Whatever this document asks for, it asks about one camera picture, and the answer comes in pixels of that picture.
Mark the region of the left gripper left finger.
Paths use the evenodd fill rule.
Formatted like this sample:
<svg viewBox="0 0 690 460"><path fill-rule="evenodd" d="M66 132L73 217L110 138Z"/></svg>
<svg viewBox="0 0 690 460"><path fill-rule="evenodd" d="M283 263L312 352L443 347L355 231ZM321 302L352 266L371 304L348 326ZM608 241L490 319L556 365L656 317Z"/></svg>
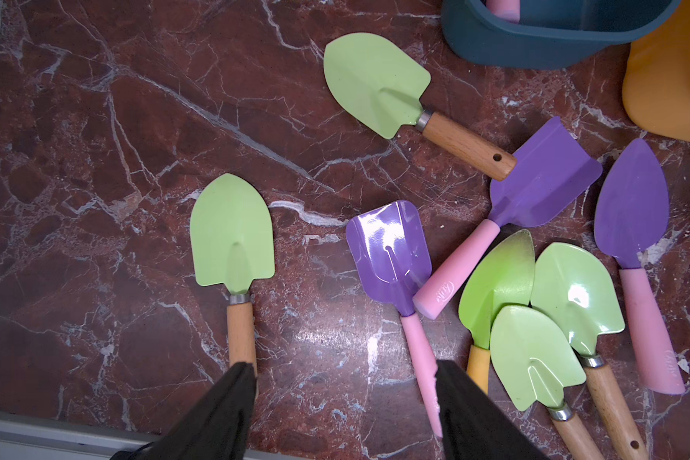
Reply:
<svg viewBox="0 0 690 460"><path fill-rule="evenodd" d="M235 363L161 439L116 459L242 459L257 392L252 364Z"/></svg>

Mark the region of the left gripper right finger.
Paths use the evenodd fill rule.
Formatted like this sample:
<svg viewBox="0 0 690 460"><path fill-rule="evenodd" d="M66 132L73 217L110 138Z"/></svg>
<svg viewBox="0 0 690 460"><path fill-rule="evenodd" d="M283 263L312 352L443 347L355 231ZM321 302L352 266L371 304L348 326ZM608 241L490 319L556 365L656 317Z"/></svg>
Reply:
<svg viewBox="0 0 690 460"><path fill-rule="evenodd" d="M446 458L546 458L454 361L437 361L436 393Z"/></svg>

